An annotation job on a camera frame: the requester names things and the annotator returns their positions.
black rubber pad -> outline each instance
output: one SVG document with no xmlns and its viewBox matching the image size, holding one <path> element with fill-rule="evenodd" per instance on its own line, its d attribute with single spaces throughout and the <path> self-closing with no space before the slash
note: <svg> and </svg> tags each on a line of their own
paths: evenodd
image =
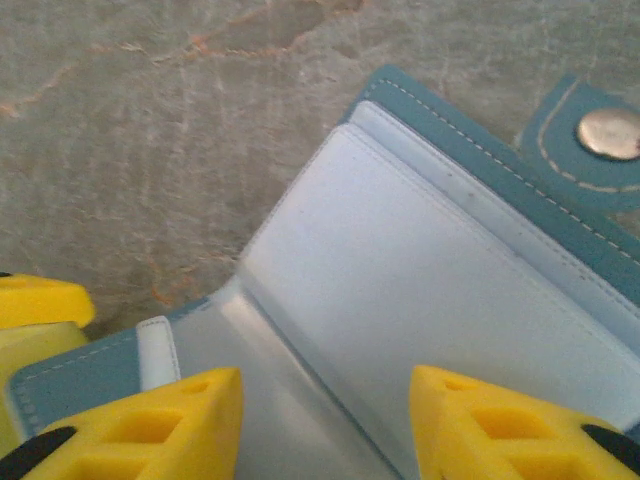
<svg viewBox="0 0 640 480">
<path fill-rule="evenodd" d="M 583 425 L 582 430 L 598 445 L 616 457 L 620 463 L 633 470 L 636 475 L 640 475 L 639 444 L 621 433 L 613 432 L 598 425 Z"/>
<path fill-rule="evenodd" d="M 27 440 L 0 460 L 0 479 L 20 480 L 69 440 L 76 431 L 74 427 L 61 427 Z"/>
</svg>

card holder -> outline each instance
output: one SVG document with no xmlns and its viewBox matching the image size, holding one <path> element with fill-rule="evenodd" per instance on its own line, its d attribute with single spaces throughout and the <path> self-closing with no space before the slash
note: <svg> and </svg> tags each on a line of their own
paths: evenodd
<svg viewBox="0 0 640 480">
<path fill-rule="evenodd" d="M 407 412 L 416 364 L 618 427 L 638 421 L 638 248 L 383 67 L 225 288 L 168 323 L 26 367 L 7 396 L 32 435 L 158 382 L 237 365 L 248 402 L 237 478 L 417 478 Z"/>
</svg>

marble surface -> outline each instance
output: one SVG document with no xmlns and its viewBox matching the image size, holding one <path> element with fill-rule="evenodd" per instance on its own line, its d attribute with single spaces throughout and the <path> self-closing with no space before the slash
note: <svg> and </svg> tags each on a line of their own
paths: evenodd
<svg viewBox="0 0 640 480">
<path fill-rule="evenodd" d="M 638 52 L 637 0 L 5 0 L 2 269 L 116 330 L 228 278 L 376 67 L 511 142 L 566 72 L 640 104 Z"/>
</svg>

stitched seam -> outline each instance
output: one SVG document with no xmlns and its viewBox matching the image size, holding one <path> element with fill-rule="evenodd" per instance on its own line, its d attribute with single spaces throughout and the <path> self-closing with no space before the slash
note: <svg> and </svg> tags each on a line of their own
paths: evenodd
<svg viewBox="0 0 640 480">
<path fill-rule="evenodd" d="M 163 317 L 164 320 L 152 320 L 149 323 L 145 323 L 140 327 L 140 329 L 151 327 L 153 325 L 162 324 L 164 327 L 165 340 L 169 344 L 169 350 L 171 350 L 171 366 L 173 367 L 173 376 L 176 379 L 180 378 L 180 366 L 178 365 L 178 355 L 176 354 L 175 344 L 173 342 L 173 334 L 171 332 L 171 326 L 169 325 L 169 320 L 166 317 Z"/>
<path fill-rule="evenodd" d="M 418 148 L 420 148 L 419 140 L 417 140 L 415 137 L 411 135 L 407 135 L 405 132 L 402 132 L 401 130 L 399 130 L 398 127 L 395 125 L 393 125 L 392 128 L 396 129 L 397 132 L 399 132 L 401 135 L 405 135 L 409 141 L 413 143 L 417 143 Z M 556 255 L 558 255 L 560 259 L 566 261 L 568 265 L 573 267 L 573 269 L 576 271 L 574 275 L 576 273 L 578 275 L 584 275 L 593 285 L 595 285 L 600 291 L 602 291 L 602 293 L 606 295 L 607 298 L 609 298 L 611 301 L 613 301 L 614 303 L 616 303 L 617 305 L 625 309 L 627 312 L 629 312 L 629 314 L 633 315 L 635 318 L 640 318 L 640 315 L 636 310 L 632 309 L 629 305 L 625 304 L 620 300 L 620 298 L 618 298 L 619 294 L 615 292 L 615 290 L 609 284 L 607 284 L 604 280 L 599 278 L 593 271 L 581 265 L 574 257 L 568 254 L 568 252 L 562 251 L 561 248 L 559 248 L 554 241 L 550 240 L 546 235 L 544 235 L 535 225 L 533 225 L 531 222 L 524 221 L 524 218 L 520 214 L 514 216 L 513 212 L 518 213 L 516 209 L 514 209 L 512 206 L 510 206 L 504 201 L 503 201 L 503 204 L 504 205 L 498 205 L 498 208 L 500 208 L 501 210 L 504 210 L 504 213 L 508 215 L 509 218 L 511 218 L 514 222 L 516 222 L 521 228 L 524 228 L 525 230 L 527 230 L 532 236 L 534 236 L 536 239 L 538 239 L 540 242 L 546 245 L 549 249 L 551 249 Z"/>
<path fill-rule="evenodd" d="M 562 97 L 560 97 L 560 101 L 558 102 L 558 104 L 555 107 L 553 107 L 551 112 L 549 112 L 549 115 L 547 116 L 547 118 L 544 120 L 544 122 L 540 126 L 540 130 L 538 131 L 538 136 L 537 136 L 537 143 L 538 143 L 538 149 L 540 150 L 540 154 L 547 161 L 547 163 L 549 163 L 549 166 L 553 169 L 554 172 L 561 175 L 563 178 L 566 178 L 570 182 L 575 183 L 580 188 L 586 188 L 588 190 L 593 190 L 594 192 L 599 192 L 599 193 L 629 193 L 629 192 L 640 191 L 640 185 L 637 185 L 637 184 L 624 185 L 622 187 L 609 187 L 609 186 L 595 185 L 593 183 L 584 182 L 579 178 L 577 178 L 575 175 L 562 170 L 560 166 L 557 164 L 557 162 L 549 156 L 549 153 L 547 152 L 547 148 L 545 147 L 545 144 L 544 144 L 544 138 L 546 136 L 547 130 L 551 125 L 551 122 L 553 121 L 553 119 L 556 117 L 556 115 L 560 111 L 560 109 L 564 106 L 565 103 L 567 103 L 567 100 L 573 94 L 573 92 L 575 92 L 579 83 L 580 83 L 579 80 L 576 80 L 573 82 L 573 85 L 571 85 L 571 87 L 569 87 L 567 91 L 564 92 Z"/>
<path fill-rule="evenodd" d="M 16 396 L 18 398 L 18 409 L 22 412 L 23 416 L 27 418 L 27 422 L 29 424 L 31 424 L 32 428 L 38 432 L 42 429 L 44 429 L 45 425 L 42 424 L 40 418 L 38 417 L 38 409 L 35 405 L 35 403 L 33 403 L 33 401 L 31 400 L 31 397 L 29 396 L 29 389 L 27 388 L 27 382 L 30 382 L 31 380 L 33 380 L 34 378 L 38 378 L 42 375 L 46 375 L 48 373 L 51 373 L 53 371 L 59 371 L 64 367 L 68 367 L 69 365 L 72 365 L 80 360 L 86 360 L 87 358 L 96 355 L 98 353 L 102 353 L 105 352 L 106 350 L 109 350 L 113 347 L 117 347 L 118 345 L 121 345 L 125 342 L 128 342 L 130 340 L 133 339 L 133 336 L 129 336 L 126 338 L 123 338 L 122 340 L 119 340 L 117 342 L 111 343 L 109 345 L 105 345 L 103 347 L 97 348 L 95 350 L 91 350 L 90 352 L 88 352 L 85 355 L 78 355 L 75 358 L 72 358 L 70 360 L 67 360 L 63 363 L 54 365 L 53 367 L 49 367 L 46 368 L 44 370 L 41 370 L 37 373 L 34 373 L 33 375 L 27 375 L 24 380 L 22 380 L 17 386 L 16 386 Z"/>
<path fill-rule="evenodd" d="M 596 238 L 603 240 L 605 242 L 607 242 L 607 244 L 614 248 L 618 253 L 620 253 L 620 255 L 630 259 L 633 263 L 635 263 L 637 266 L 640 266 L 640 261 L 637 260 L 636 258 L 634 258 L 630 253 L 628 253 L 627 251 L 623 250 L 622 247 L 620 247 L 620 245 L 618 245 L 617 243 L 611 241 L 609 238 L 605 237 L 604 235 L 602 235 L 601 233 L 599 233 L 595 228 L 593 228 L 592 226 L 590 226 L 589 224 L 587 224 L 585 221 L 583 221 L 582 219 L 580 219 L 577 215 L 575 215 L 573 212 L 571 212 L 568 208 L 562 206 L 560 203 L 558 203 L 556 200 L 554 200 L 553 198 L 551 198 L 548 194 L 546 194 L 545 192 L 543 192 L 542 190 L 540 190 L 538 187 L 536 187 L 534 184 L 532 184 L 530 181 L 528 181 L 527 179 L 525 179 L 522 175 L 516 173 L 511 167 L 509 167 L 506 163 L 504 163 L 502 160 L 500 160 L 498 157 L 496 157 L 492 152 L 490 152 L 489 150 L 487 150 L 486 148 L 484 148 L 482 145 L 480 145 L 478 142 L 476 142 L 473 138 L 471 138 L 469 135 L 467 135 L 466 133 L 464 133 L 462 130 L 460 130 L 458 127 L 456 127 L 454 124 L 452 124 L 448 119 L 446 119 L 445 117 L 443 117 L 442 115 L 440 115 L 437 111 L 435 111 L 433 108 L 431 108 L 429 105 L 427 105 L 426 103 L 424 103 L 422 100 L 420 100 L 419 98 L 417 98 L 414 94 L 412 94 L 411 92 L 409 92 L 408 90 L 406 90 L 405 88 L 401 87 L 400 85 L 392 82 L 391 80 L 387 80 L 387 79 L 380 79 L 378 80 L 378 82 L 376 82 L 375 84 L 373 84 L 371 86 L 371 88 L 369 90 L 367 90 L 364 94 L 364 98 L 369 98 L 371 96 L 371 94 L 374 92 L 374 90 L 376 88 L 378 88 L 380 85 L 382 84 L 387 84 L 390 85 L 398 90 L 400 90 L 402 93 L 404 93 L 405 95 L 407 95 L 408 97 L 410 97 L 411 99 L 413 99 L 418 105 L 420 105 L 421 107 L 423 107 L 425 110 L 427 110 L 428 112 L 430 112 L 432 115 L 434 115 L 438 120 L 440 120 L 441 122 L 443 122 L 445 125 L 447 125 L 448 127 L 450 127 L 451 129 L 453 129 L 458 135 L 460 135 L 462 138 L 464 138 L 466 141 L 468 141 L 469 143 L 471 143 L 473 146 L 475 146 L 478 150 L 480 150 L 482 153 L 484 153 L 487 157 L 489 157 L 490 159 L 492 159 L 495 163 L 497 163 L 498 165 L 500 165 L 504 170 L 506 170 L 507 172 L 509 172 L 510 174 L 512 174 L 516 179 L 518 179 L 521 183 L 524 183 L 524 185 L 526 185 L 529 189 L 533 190 L 537 195 L 539 195 L 540 197 L 544 198 L 547 202 L 551 203 L 552 205 L 556 206 L 558 209 L 560 209 L 560 211 L 566 215 L 569 216 L 569 218 L 571 218 L 572 220 L 574 220 L 575 222 L 577 222 L 578 224 L 582 225 L 583 228 L 585 228 L 588 232 L 591 232 L 593 235 L 596 236 Z"/>
<path fill-rule="evenodd" d="M 476 239 L 482 239 L 483 241 L 486 241 L 486 238 L 482 234 L 480 234 L 478 231 L 474 230 L 473 227 L 475 226 L 475 221 L 471 221 L 466 216 L 461 215 L 460 212 L 458 211 L 458 209 L 451 208 L 449 205 L 443 203 L 437 197 L 432 195 L 432 193 L 429 190 L 427 190 L 422 183 L 419 183 L 419 182 L 417 182 L 415 180 L 415 178 L 412 178 L 412 176 L 417 176 L 417 174 L 413 170 L 410 170 L 409 167 L 406 167 L 407 170 L 403 171 L 403 169 L 401 169 L 398 165 L 395 165 L 395 164 L 389 162 L 380 153 L 378 153 L 373 148 L 371 148 L 369 145 L 364 143 L 360 138 L 358 138 L 358 136 L 352 134 L 351 132 L 343 132 L 343 134 L 346 135 L 346 136 L 349 136 L 351 138 L 355 138 L 358 141 L 358 143 L 360 143 L 362 145 L 362 147 L 364 147 L 366 150 L 368 150 L 371 153 L 371 158 L 376 160 L 376 162 L 379 165 L 385 167 L 388 171 L 394 172 L 398 178 L 400 178 L 407 186 L 409 186 L 409 188 L 411 188 L 413 191 L 415 191 L 425 202 L 428 202 L 429 200 L 435 200 L 435 204 L 439 206 L 441 211 L 444 211 L 447 214 L 454 215 L 460 221 L 460 224 L 465 227 L 467 232 L 472 237 L 474 237 Z M 615 350 L 612 345 L 608 344 L 602 338 L 602 336 L 599 334 L 598 329 L 589 329 L 587 327 L 587 325 L 585 325 L 582 322 L 580 322 L 577 318 L 575 318 L 575 316 L 570 311 L 568 311 L 566 308 L 564 308 L 562 305 L 560 305 L 558 303 L 558 300 L 553 298 L 553 296 L 551 294 L 549 294 L 549 292 L 543 290 L 533 280 L 528 279 L 521 272 L 519 272 L 514 267 L 514 265 L 508 261 L 508 257 L 505 255 L 505 252 L 503 250 L 498 250 L 498 251 L 500 251 L 500 253 L 501 253 L 500 260 L 502 261 L 503 265 L 505 265 L 511 271 L 515 272 L 521 278 L 524 278 L 525 280 L 527 280 L 532 285 L 532 287 L 534 287 L 539 293 L 541 293 L 545 298 L 547 298 L 550 302 L 552 302 L 560 311 L 565 313 L 566 314 L 566 318 L 567 319 L 571 319 L 569 321 L 571 321 L 571 323 L 573 325 L 577 326 L 580 330 L 582 330 L 583 332 L 585 332 L 589 336 L 593 337 L 598 343 L 600 343 L 603 347 L 605 347 L 608 351 L 610 351 L 614 355 L 617 354 L 617 355 L 621 356 L 624 359 L 624 361 L 627 363 L 627 365 L 629 367 L 631 367 L 632 370 L 634 370 L 636 372 L 636 375 L 640 376 L 640 368 L 638 367 L 637 362 L 634 361 L 635 360 L 635 356 L 633 356 L 628 351 L 628 347 L 626 345 L 622 344 L 619 340 L 615 339 L 613 334 L 611 334 L 609 332 L 609 335 L 614 340 L 616 340 L 617 342 L 621 343 L 621 345 L 624 347 L 622 352 Z"/>
</svg>

yellow object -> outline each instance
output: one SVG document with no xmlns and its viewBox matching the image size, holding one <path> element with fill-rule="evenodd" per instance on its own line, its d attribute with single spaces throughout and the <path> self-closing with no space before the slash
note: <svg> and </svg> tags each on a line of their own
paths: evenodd
<svg viewBox="0 0 640 480">
<path fill-rule="evenodd" d="M 413 372 L 411 423 L 423 480 L 637 480 L 581 425 L 611 425 L 434 367 Z"/>
<path fill-rule="evenodd" d="M 70 322 L 0 329 L 0 385 L 4 387 L 22 367 L 86 343 L 82 330 Z M 12 426 L 6 405 L 3 393 L 0 402 L 0 458 L 23 441 Z"/>
<path fill-rule="evenodd" d="M 211 370 L 50 425 L 77 433 L 23 480 L 231 480 L 241 423 L 240 370 Z"/>
<path fill-rule="evenodd" d="M 84 327 L 94 314 L 89 295 L 80 285 L 30 275 L 0 275 L 0 328 L 59 322 Z"/>
</svg>

